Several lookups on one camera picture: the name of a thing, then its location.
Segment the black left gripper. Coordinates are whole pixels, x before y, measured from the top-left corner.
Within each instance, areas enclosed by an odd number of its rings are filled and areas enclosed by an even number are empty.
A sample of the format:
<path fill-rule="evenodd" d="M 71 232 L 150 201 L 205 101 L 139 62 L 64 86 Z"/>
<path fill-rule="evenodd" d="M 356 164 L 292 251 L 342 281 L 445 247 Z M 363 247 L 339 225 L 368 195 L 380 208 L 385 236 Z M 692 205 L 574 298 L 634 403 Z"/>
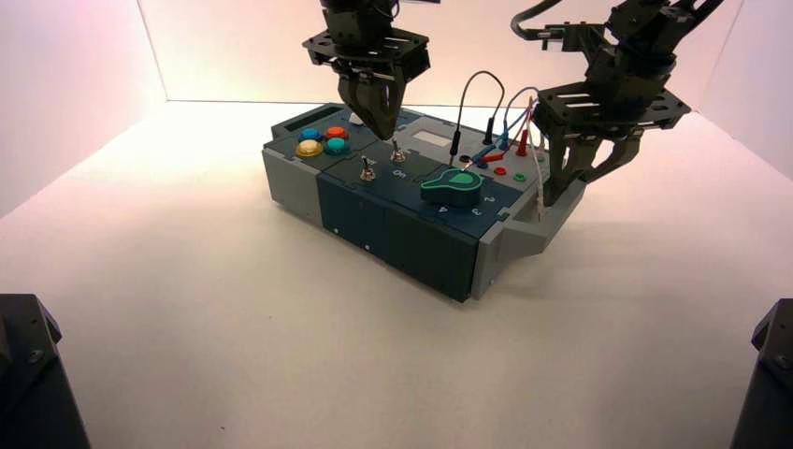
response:
<path fill-rule="evenodd" d="M 430 67 L 429 38 L 396 28 L 396 14 L 384 8 L 325 8 L 323 15 L 325 29 L 302 47 L 313 64 L 340 74 L 339 95 L 363 124 L 391 138 L 407 82 Z"/>

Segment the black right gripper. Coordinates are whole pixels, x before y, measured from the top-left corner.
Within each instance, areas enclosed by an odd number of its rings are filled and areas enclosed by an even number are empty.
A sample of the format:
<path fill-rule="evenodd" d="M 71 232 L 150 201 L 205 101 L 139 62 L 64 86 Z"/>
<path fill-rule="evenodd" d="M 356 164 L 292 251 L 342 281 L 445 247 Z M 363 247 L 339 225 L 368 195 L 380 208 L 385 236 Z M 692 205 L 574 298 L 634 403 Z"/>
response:
<path fill-rule="evenodd" d="M 636 128 L 671 129 L 691 111 L 666 89 L 676 63 L 674 53 L 601 46 L 589 55 L 585 80 L 540 92 L 533 123 L 550 137 L 547 206 L 583 173 L 582 180 L 590 183 L 630 163 L 639 153 L 642 133 L 615 141 L 611 154 L 588 170 L 587 142 L 564 137 L 620 138 Z"/>

